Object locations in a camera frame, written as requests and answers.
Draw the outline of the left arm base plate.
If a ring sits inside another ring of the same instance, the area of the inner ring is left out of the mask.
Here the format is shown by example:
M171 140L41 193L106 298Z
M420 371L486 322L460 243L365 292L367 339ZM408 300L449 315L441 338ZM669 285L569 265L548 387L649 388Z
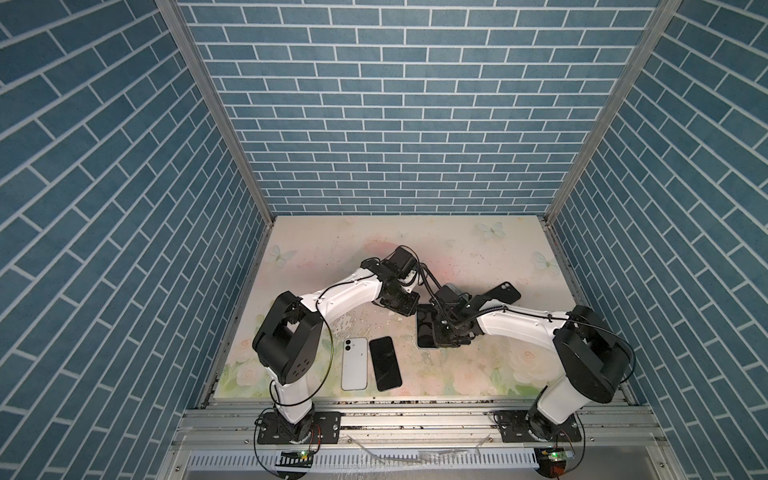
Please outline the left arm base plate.
M313 442L337 444L341 427L342 414L338 411L311 410L297 424L290 423L273 409L268 409L260 416L259 433L256 442L260 445L288 445L307 443L310 436Z

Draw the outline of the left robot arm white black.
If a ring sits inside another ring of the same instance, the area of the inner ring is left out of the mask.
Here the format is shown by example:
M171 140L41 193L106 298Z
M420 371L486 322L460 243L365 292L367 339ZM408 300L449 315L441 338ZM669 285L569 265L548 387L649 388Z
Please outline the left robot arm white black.
M278 295L259 327L252 348L271 378L270 397L280 417L297 425L313 409L316 394L307 385L323 331L355 308L376 303L401 315L413 313L418 273L412 266L359 268L347 278L317 292Z

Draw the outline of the blue phone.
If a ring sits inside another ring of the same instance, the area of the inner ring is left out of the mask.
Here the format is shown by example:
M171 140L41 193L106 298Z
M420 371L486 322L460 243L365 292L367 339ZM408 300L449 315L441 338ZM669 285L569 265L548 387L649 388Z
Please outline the blue phone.
M421 349L436 349L434 320L437 310L430 304L420 304L416 310L416 342Z

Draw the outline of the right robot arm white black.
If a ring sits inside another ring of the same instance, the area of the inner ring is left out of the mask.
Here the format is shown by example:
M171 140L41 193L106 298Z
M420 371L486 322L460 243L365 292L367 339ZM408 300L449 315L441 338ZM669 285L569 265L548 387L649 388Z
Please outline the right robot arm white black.
M604 325L590 308L545 312L500 302L450 312L431 304L418 307L417 334L432 336L431 348L458 348L481 335L520 340L557 355L563 373L548 383L525 416L537 440L554 439L586 404L611 402L635 365L631 345Z

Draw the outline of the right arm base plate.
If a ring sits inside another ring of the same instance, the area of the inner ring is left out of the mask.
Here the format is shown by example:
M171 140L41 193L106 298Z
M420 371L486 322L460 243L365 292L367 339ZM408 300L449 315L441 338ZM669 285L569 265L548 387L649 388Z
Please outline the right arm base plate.
M571 415L562 424L555 424L543 415L523 410L495 410L490 418L504 443L555 442L577 443L583 440L580 424Z

